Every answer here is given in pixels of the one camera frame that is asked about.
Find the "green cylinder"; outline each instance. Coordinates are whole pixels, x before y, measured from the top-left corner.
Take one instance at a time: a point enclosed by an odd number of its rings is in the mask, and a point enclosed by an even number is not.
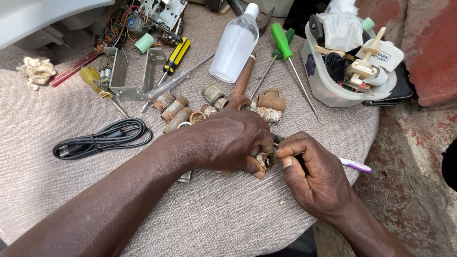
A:
[[[137,49],[140,54],[144,54],[149,48],[151,48],[153,43],[154,38],[146,33],[133,45],[133,47],[135,47],[135,49]]]
[[[374,27],[374,22],[370,19],[370,17],[368,17],[361,22],[361,25],[365,31],[369,31]]]

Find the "clear plastic bottle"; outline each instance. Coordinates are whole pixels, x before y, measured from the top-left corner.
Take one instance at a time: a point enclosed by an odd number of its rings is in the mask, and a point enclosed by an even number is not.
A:
[[[259,7],[251,3],[243,15],[227,24],[209,68],[211,75],[235,83],[259,40],[259,27],[255,22],[258,14]]]

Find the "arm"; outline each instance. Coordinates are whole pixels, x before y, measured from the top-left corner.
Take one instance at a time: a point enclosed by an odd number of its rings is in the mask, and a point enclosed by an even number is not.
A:
[[[237,97],[217,115],[165,134],[38,222],[2,257],[119,256],[144,219],[184,173],[197,168],[265,175],[249,156],[273,152],[273,133]]]
[[[292,157],[303,151],[305,167]],[[298,204],[334,226],[357,256],[413,256],[352,191],[340,160],[310,135],[300,132],[284,139],[276,156],[282,158],[284,179]]]

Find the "fingernail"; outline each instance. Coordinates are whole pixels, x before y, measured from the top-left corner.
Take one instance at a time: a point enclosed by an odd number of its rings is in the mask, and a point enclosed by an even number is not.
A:
[[[257,173],[254,173],[254,176],[256,178],[263,178],[264,177],[264,172],[263,171],[258,171]]]
[[[291,158],[284,158],[284,159],[281,160],[281,162],[282,162],[282,166],[284,168],[289,167],[293,163]]]

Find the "white bottle cap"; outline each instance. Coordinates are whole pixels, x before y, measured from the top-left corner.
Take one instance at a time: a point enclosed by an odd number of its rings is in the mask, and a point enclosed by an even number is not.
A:
[[[259,6],[254,3],[248,4],[246,10],[244,11],[244,14],[246,13],[251,14],[254,17],[254,20],[257,19],[257,15],[259,14]]]

